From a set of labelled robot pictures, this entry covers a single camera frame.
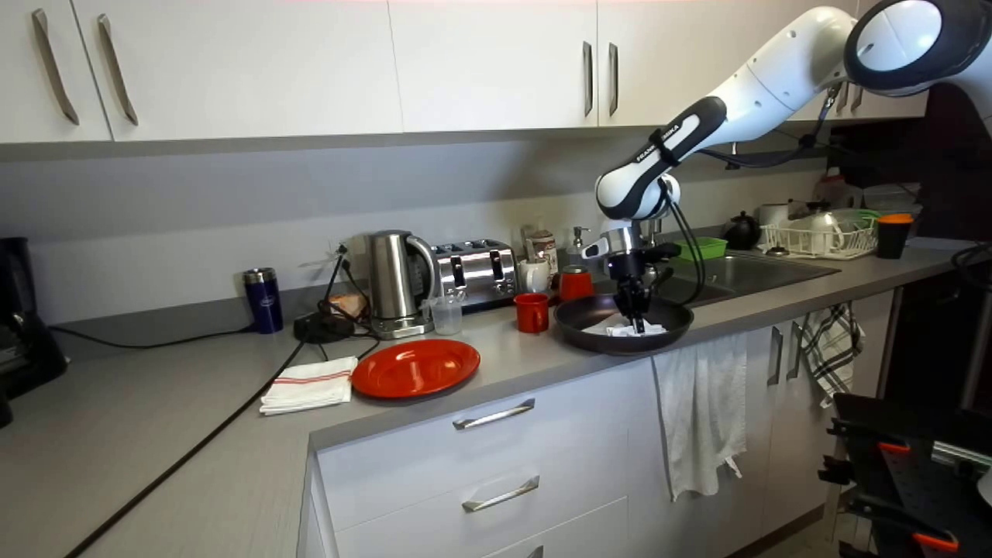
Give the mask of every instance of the wall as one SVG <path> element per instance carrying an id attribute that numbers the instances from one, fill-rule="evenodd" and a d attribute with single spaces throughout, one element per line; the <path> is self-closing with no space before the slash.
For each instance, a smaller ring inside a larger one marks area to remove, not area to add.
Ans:
<path id="1" fill-rule="evenodd" d="M 599 223 L 593 184 L 645 132 L 177 142 L 0 151 L 0 236 L 26 236 L 42 316 L 70 323 L 235 297 L 235 274 L 274 268 L 319 285 L 363 234 L 506 238 L 524 223 Z M 693 227 L 807 198 L 821 161 L 678 171 Z"/>

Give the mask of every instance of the toaster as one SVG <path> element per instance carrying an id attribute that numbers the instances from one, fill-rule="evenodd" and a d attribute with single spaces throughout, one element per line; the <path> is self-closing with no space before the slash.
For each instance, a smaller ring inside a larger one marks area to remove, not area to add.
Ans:
<path id="1" fill-rule="evenodd" d="M 506 241 L 473 238 L 435 244 L 440 292 L 454 292 L 463 311 L 500 306 L 513 294 L 513 251 Z"/>

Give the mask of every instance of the black appliance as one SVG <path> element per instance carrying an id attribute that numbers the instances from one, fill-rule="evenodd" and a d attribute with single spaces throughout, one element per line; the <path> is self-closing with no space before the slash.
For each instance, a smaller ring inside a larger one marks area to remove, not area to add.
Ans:
<path id="1" fill-rule="evenodd" d="M 60 374 L 66 357 L 37 316 L 25 238 L 0 238 L 0 427 L 5 399 Z"/>
<path id="2" fill-rule="evenodd" d="M 954 274 L 903 288 L 885 399 L 992 415 L 992 249 L 954 253 Z"/>

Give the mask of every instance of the red cup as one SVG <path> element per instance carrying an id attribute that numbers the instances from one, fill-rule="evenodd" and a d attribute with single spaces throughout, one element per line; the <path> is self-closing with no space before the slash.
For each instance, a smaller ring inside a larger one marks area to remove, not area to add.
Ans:
<path id="1" fill-rule="evenodd" d="M 558 300 L 560 303 L 593 297 L 593 294 L 594 294 L 594 285 L 593 285 L 589 274 L 581 274 L 581 271 L 560 274 L 560 279 L 558 279 Z"/>
<path id="2" fill-rule="evenodd" d="M 524 292 L 513 297 L 517 306 L 517 329 L 539 335 L 547 333 L 547 294 Z"/>

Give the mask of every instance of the sink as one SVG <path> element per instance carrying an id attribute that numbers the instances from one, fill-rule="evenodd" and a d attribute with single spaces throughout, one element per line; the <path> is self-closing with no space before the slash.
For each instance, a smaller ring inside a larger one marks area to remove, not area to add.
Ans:
<path id="1" fill-rule="evenodd" d="M 703 292 L 690 300 L 690 306 L 744 297 L 794 282 L 810 282 L 818 277 L 837 274 L 834 268 L 766 256 L 760 251 L 731 251 L 724 261 L 705 261 Z M 693 288 L 690 263 L 674 263 L 674 277 L 665 279 L 656 294 L 665 300 L 686 300 Z"/>

